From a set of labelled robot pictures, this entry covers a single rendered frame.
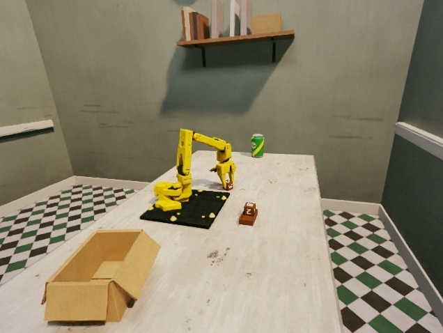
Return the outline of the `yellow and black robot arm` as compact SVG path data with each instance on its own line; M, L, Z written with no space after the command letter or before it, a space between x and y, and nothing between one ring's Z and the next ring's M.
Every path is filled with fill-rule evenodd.
M224 140L213 137L212 139L191 130L180 129L180 138L178 144L176 169L178 170L176 178L177 183L160 182L155 186L158 201L155 203L156 208L161 210L181 209L181 203L188 201L192 195L192 175L190 173L192 159L192 140L198 140L203 144L216 148L217 161L227 162L231 159L231 145ZM184 163L183 163L184 162ZM178 202L177 202L178 201Z

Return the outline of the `green drink can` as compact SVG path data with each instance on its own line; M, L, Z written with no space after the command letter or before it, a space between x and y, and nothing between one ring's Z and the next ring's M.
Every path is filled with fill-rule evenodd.
M256 158L263 156L264 137L262 134L253 134L251 138L251 155Z

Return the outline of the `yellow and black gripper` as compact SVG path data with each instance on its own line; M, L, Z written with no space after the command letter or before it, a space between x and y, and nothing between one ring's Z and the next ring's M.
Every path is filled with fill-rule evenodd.
M228 176L230 178L230 181L234 181L234 172L236 170L236 166L234 165L233 161L227 161L227 162L219 162L216 164L216 167L213 167L210 172L214 171L217 172L217 175L219 176L222 185L224 188L226 188L226 173L228 173Z

